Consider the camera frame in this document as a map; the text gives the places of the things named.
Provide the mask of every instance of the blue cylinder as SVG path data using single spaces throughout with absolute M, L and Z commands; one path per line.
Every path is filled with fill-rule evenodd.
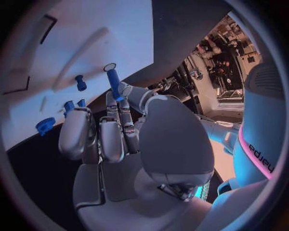
M 107 71 L 107 77 L 112 90 L 113 98 L 116 101 L 122 101 L 124 98 L 118 92 L 119 78 L 115 69 Z

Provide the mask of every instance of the person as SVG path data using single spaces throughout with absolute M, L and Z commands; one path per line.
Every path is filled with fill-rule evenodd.
M 216 43 L 214 43 L 208 36 L 205 36 L 205 40 L 208 41 L 208 44 L 212 48 L 212 51 L 206 51 L 200 46 L 200 44 L 197 45 L 197 50 L 204 59 L 211 59 L 213 55 L 222 53 L 222 50 L 217 47 Z

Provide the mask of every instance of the pink stripe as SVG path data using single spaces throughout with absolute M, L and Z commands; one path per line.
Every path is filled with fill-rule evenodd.
M 253 162 L 253 164 L 268 178 L 272 178 L 272 174 L 270 171 L 262 165 L 262 163 L 255 157 L 254 153 L 250 150 L 249 145 L 246 143 L 243 137 L 243 124 L 241 125 L 239 129 L 239 142 L 241 144 L 241 147 L 243 148 L 244 152 L 247 154 L 249 159 Z

